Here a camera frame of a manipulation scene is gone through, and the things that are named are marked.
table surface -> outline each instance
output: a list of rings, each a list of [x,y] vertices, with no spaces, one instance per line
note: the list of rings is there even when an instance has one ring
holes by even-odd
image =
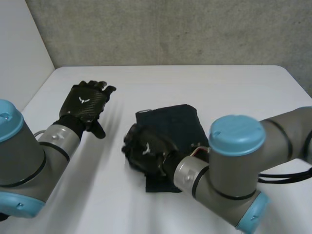
[[[23,111],[33,132],[58,119],[74,84],[105,80],[117,87],[101,115],[107,137],[85,133],[81,145],[33,219],[11,217],[2,234],[227,234],[241,233],[184,193],[145,193],[145,178],[129,168],[121,147],[135,112],[189,104],[205,131],[224,115],[258,120],[312,105],[278,66],[64,67],[54,71]],[[294,173],[310,166],[298,159],[270,169]],[[270,198],[256,233],[312,233],[312,180],[259,184]]]

robotic hand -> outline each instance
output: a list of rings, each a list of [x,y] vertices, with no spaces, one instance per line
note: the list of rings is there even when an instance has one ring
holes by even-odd
[[[122,151],[130,165],[144,173],[166,174],[183,192],[245,233],[260,223],[269,198],[257,189],[261,171],[300,158],[312,163],[312,108],[299,108],[263,121],[247,116],[225,116],[210,128],[209,164],[182,155],[174,144],[146,126],[133,125]],[[312,177],[311,170],[288,174],[294,179]]]
[[[110,94],[106,82],[74,85],[53,123],[37,141],[15,106],[0,100],[0,219],[32,218],[45,205],[84,131],[104,138],[98,122]]]
[[[74,85],[59,112],[60,120],[57,123],[79,120],[81,130],[91,132],[99,139],[105,138],[106,134],[98,119],[110,94],[116,90],[115,87],[108,86],[103,91],[106,85],[104,81],[82,81],[79,85]]]
[[[126,137],[125,153],[130,166],[145,174],[165,175],[164,161],[177,154],[175,144],[148,126],[132,125]]]

black cloth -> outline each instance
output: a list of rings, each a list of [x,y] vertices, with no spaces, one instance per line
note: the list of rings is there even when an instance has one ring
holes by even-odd
[[[198,145],[209,146],[197,110],[187,104],[137,112],[136,122],[140,125],[149,125],[168,136],[184,154],[190,154]],[[154,175],[146,175],[145,191],[181,192],[167,177]]]
[[[0,213],[0,222],[5,221],[8,217],[10,217],[10,216],[6,215],[4,213]]]

wire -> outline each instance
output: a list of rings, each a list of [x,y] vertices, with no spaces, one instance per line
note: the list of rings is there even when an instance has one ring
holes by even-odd
[[[271,175],[271,174],[259,174],[259,177],[265,178],[287,178],[282,180],[264,180],[259,178],[259,183],[265,184],[291,184],[297,183],[306,179],[312,178],[312,168],[305,172],[293,173],[293,174],[281,174],[281,175]]]
[[[39,136],[40,134],[42,134],[42,133],[44,133],[44,132],[45,132],[45,130],[38,131],[38,132],[36,132],[36,133],[34,134],[34,137],[37,137],[37,136]]]

concrete wall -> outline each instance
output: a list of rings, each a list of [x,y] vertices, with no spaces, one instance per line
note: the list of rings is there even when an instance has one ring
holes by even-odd
[[[275,64],[312,95],[311,0],[26,2],[56,67]]]
[[[54,71],[24,0],[0,0],[0,99],[21,111]]]

